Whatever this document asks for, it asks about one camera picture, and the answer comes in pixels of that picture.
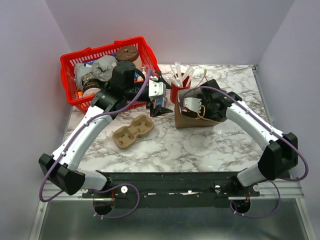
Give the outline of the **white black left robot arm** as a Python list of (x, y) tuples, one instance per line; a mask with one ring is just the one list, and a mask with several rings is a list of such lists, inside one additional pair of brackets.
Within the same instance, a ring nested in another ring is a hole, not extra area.
[(112, 70), (111, 79), (94, 95), (84, 118), (71, 135), (52, 154), (44, 153), (39, 158), (44, 180), (70, 196), (81, 189), (88, 189), (101, 198), (107, 197), (111, 185), (104, 173), (78, 171), (84, 154), (118, 114), (135, 102), (147, 103), (165, 97), (169, 87), (161, 71), (149, 69), (147, 74), (143, 74), (132, 62), (119, 61)]

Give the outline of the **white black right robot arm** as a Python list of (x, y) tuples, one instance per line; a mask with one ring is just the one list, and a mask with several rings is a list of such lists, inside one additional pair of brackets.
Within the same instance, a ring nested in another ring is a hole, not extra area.
[(263, 151), (257, 163), (232, 178), (230, 191), (234, 195), (243, 195), (252, 184), (280, 178), (298, 164), (298, 138), (268, 124), (235, 92), (223, 92), (214, 79), (181, 91), (178, 102), (183, 110), (203, 114), (208, 120), (228, 119), (234, 122)]

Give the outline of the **brown paper bag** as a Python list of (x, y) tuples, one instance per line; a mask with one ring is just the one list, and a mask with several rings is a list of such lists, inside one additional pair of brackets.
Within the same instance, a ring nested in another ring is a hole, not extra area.
[(184, 128), (204, 128), (204, 127), (214, 127), (220, 123), (223, 123), (227, 120), (226, 117), (216, 118), (215, 120), (206, 120), (206, 119), (195, 119), (191, 117), (187, 117), (180, 112), (180, 103), (178, 100), (178, 94), (176, 98), (176, 102), (174, 104), (174, 119), (175, 119), (175, 127), (177, 129)]

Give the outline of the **cardboard cup carrier tray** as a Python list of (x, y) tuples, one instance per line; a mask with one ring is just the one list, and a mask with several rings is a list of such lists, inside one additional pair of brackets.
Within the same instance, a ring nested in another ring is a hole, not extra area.
[(120, 149), (126, 149), (135, 144), (138, 138), (145, 137), (154, 129), (154, 122), (145, 115), (135, 117), (130, 125), (125, 125), (114, 131), (112, 140)]

